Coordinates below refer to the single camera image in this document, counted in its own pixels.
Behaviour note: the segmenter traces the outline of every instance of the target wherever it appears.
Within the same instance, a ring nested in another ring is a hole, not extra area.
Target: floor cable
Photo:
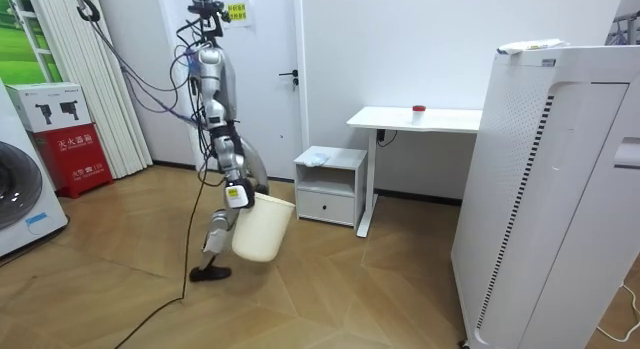
[[[631,307],[633,308],[633,311],[635,312],[634,314],[636,315],[636,319],[638,320],[638,323],[631,329],[629,329],[629,331],[627,332],[627,336],[625,336],[623,339],[618,339],[618,338],[614,338],[611,334],[607,333],[606,331],[604,331],[602,328],[598,327],[598,330],[604,334],[605,336],[607,336],[609,339],[616,341],[618,343],[626,343],[627,341],[629,341],[629,338],[631,337],[631,334],[633,334],[634,331],[636,331],[638,328],[640,328],[640,310],[638,310],[638,308],[636,307],[636,293],[634,293],[628,286],[626,286],[625,284],[622,284],[622,287],[624,288],[626,291],[628,291],[631,294]]]
[[[114,347],[114,349],[119,349],[121,348],[129,339],[131,339],[131,337],[133,337],[138,330],[140,330],[140,328],[142,328],[149,320],[151,320],[151,318],[153,318],[156,314],[158,314],[160,311],[162,311],[162,309],[168,307],[169,305],[181,301],[186,297],[187,294],[187,278],[189,275],[189,271],[188,271],[188,267],[189,267],[189,239],[191,238],[191,227],[193,226],[193,218],[196,215],[196,210],[198,209],[198,203],[200,202],[200,197],[202,196],[202,191],[204,189],[205,186],[205,181],[207,180],[207,170],[204,171],[204,178],[202,179],[202,181],[200,182],[200,190],[198,190],[198,196],[196,197],[196,202],[193,205],[193,210],[191,211],[191,217],[189,218],[189,226],[187,227],[187,234],[186,234],[186,238],[185,238],[185,252],[184,252],[184,272],[183,272],[183,277],[182,277],[182,292],[180,293],[180,296],[174,299],[169,300],[168,302],[162,304],[161,306],[159,306],[156,310],[154,310],[151,314],[149,314],[146,318],[144,318],[143,321],[140,322],[140,324],[138,324],[137,327],[135,327],[135,329],[133,329],[129,335],[127,335],[124,339],[122,339],[122,341],[120,341],[120,343],[118,343],[118,345],[116,345]]]

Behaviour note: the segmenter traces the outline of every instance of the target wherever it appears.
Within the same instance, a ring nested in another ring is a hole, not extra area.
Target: green picture
[[[29,0],[20,0],[25,10],[32,11]],[[40,24],[29,19],[38,47],[48,49]],[[51,55],[43,55],[54,81],[61,81]],[[5,84],[33,84],[45,82],[33,49],[11,7],[10,0],[0,0],[0,78]]]

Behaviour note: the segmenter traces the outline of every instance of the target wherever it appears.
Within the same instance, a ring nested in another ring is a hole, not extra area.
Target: white nightstand
[[[329,156],[322,166],[304,163],[316,153]],[[365,150],[312,146],[296,164],[296,207],[298,218],[322,220],[357,228],[365,206]]]

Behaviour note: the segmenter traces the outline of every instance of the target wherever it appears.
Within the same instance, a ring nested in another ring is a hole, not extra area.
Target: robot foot
[[[201,281],[222,280],[230,276],[231,268],[210,265],[204,270],[200,270],[198,267],[191,269],[191,273],[189,273],[189,280],[195,283]]]

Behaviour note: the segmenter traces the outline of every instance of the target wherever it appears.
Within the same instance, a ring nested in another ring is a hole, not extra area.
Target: washing machine
[[[0,80],[0,256],[66,225],[44,166]]]

